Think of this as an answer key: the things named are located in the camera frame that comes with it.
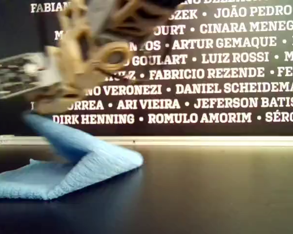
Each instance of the black backdrop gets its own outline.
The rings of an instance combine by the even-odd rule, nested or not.
[[[165,66],[160,65],[149,65],[149,66],[133,66],[130,64],[127,67],[128,71],[134,71],[137,78],[140,78],[140,74],[144,74],[143,79],[145,82],[143,85],[161,85],[161,94],[154,93],[154,95],[107,95],[105,91],[109,89],[109,86],[119,85],[116,81],[110,81],[105,88],[101,88],[101,94],[99,96],[88,96],[87,100],[102,101],[104,106],[103,110],[73,110],[68,115],[78,115],[79,124],[72,124],[71,126],[82,129],[86,132],[92,133],[99,136],[204,136],[204,135],[239,135],[239,136],[277,136],[287,135],[293,136],[293,99],[290,103],[284,104],[275,103],[274,106],[265,107],[263,106],[262,97],[270,102],[273,98],[285,98],[293,97],[293,76],[285,76],[286,72],[283,72],[281,76],[278,76],[278,67],[289,66],[290,70],[293,71],[293,61],[285,61],[285,51],[293,51],[293,0],[248,0],[248,1],[221,1],[220,0],[202,0],[200,1],[188,1],[188,4],[184,5],[182,11],[175,14],[175,20],[172,21],[173,25],[178,26],[177,34],[171,36],[170,46],[174,46],[170,52],[169,57],[178,57],[180,63]],[[56,19],[56,12],[37,12],[41,10],[37,3],[38,1],[22,0],[22,1],[9,1],[0,0],[0,58],[13,56],[25,52],[35,52],[41,50],[42,40],[39,38],[39,32],[37,28],[37,18],[42,17],[47,30],[45,31],[46,38],[49,45],[55,45],[57,40],[55,31],[60,30]],[[226,14],[226,9],[230,9],[231,17],[217,18],[214,14],[217,14],[218,9],[223,8],[223,13]],[[240,13],[240,17],[236,17],[236,11]],[[271,24],[278,25],[277,30],[270,28]],[[240,31],[242,32],[228,32],[224,24],[230,26],[231,23],[239,25]],[[205,33],[206,27],[204,25],[210,24],[211,27],[215,24],[223,24],[223,32]],[[262,26],[262,30],[259,32],[251,31],[250,25]],[[265,44],[265,40],[271,37],[271,44],[268,46]],[[150,55],[162,55],[166,48],[167,43],[166,35],[156,35],[152,38],[153,42],[149,45],[154,45],[155,50],[150,51]],[[232,47],[232,42],[241,40],[244,46]],[[204,41],[211,41],[213,47],[203,46],[202,48],[191,48],[190,44],[198,42],[198,44]],[[227,41],[226,48],[223,48],[222,42]],[[247,41],[253,41],[253,44],[247,44]],[[182,43],[188,44],[188,49],[182,47]],[[249,53],[264,53],[267,52],[268,56],[265,61],[239,62],[233,61],[233,53],[244,53],[243,56],[249,55]],[[223,63],[202,63],[203,54],[206,54],[207,58],[212,54],[220,54],[226,56],[225,53],[229,53],[230,62],[224,61]],[[235,78],[233,75],[229,75],[228,78],[209,78],[216,69],[223,68],[224,71],[229,71],[231,68],[258,68],[262,67],[263,75],[248,77],[248,78]],[[180,69],[200,69],[204,71],[205,75],[201,78],[191,79],[175,79],[172,77],[172,73],[180,72]],[[170,75],[168,79],[151,79],[155,77],[154,74],[161,74],[161,70],[167,70]],[[269,85],[274,89],[280,88],[278,82],[289,82],[292,89],[286,92],[251,92],[251,93],[234,93],[225,92],[225,87],[232,87],[233,83],[248,83],[248,85],[256,85],[258,82],[265,82],[265,85]],[[176,94],[176,84],[179,86],[186,87],[210,84],[211,90],[213,87],[218,85],[221,90],[220,93],[200,93],[200,94]],[[207,98],[206,101],[210,102],[208,98],[227,98],[218,99],[219,107],[217,108],[194,108],[194,104],[197,98]],[[232,101],[235,98],[235,108],[222,108],[224,101]],[[255,106],[247,107],[241,106],[242,103],[246,105],[248,101],[258,98]],[[175,100],[175,107],[177,109],[143,109],[141,103],[144,103],[146,99],[177,99]],[[125,100],[137,100],[136,109],[119,109],[119,106]],[[30,108],[30,104],[25,103],[21,100],[14,100],[10,102],[0,101],[0,134],[15,134],[15,135],[32,135],[32,132],[23,124],[20,118],[20,112]],[[276,111],[282,112],[282,114],[276,114],[274,120],[269,118]],[[192,117],[192,122],[181,122],[180,119],[174,119],[169,114],[180,114],[183,113],[183,117],[186,119]],[[232,119],[244,115],[245,122],[237,122]],[[117,114],[125,117],[126,115],[133,115],[133,118],[128,119],[132,121],[124,124],[110,124],[100,123],[99,119],[103,120],[104,115]],[[93,122],[91,124],[82,124],[82,115],[92,115]],[[169,117],[167,123],[163,122],[164,117]]]

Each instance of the folded cloth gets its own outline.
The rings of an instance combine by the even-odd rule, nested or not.
[[[0,198],[51,200],[131,171],[143,164],[140,153],[116,146],[36,115],[24,119],[67,163],[31,160],[0,174]]]

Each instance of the table surface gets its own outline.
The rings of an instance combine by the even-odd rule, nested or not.
[[[138,150],[142,168],[58,200],[0,200],[0,234],[293,234],[293,148]]]

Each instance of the gray plastic piece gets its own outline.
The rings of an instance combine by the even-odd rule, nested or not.
[[[43,75],[53,61],[43,53],[25,53],[0,59],[0,99],[12,98],[59,82],[58,76]]]
[[[90,0],[87,4],[86,18],[91,28],[91,36],[96,38],[97,34],[104,28],[108,16],[110,16],[118,1],[116,0]]]

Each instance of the blue cloth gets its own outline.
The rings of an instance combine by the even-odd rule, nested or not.
[[[31,160],[29,165],[1,173],[0,198],[51,200],[143,164],[138,152],[39,115],[26,114],[24,118],[68,163]]]

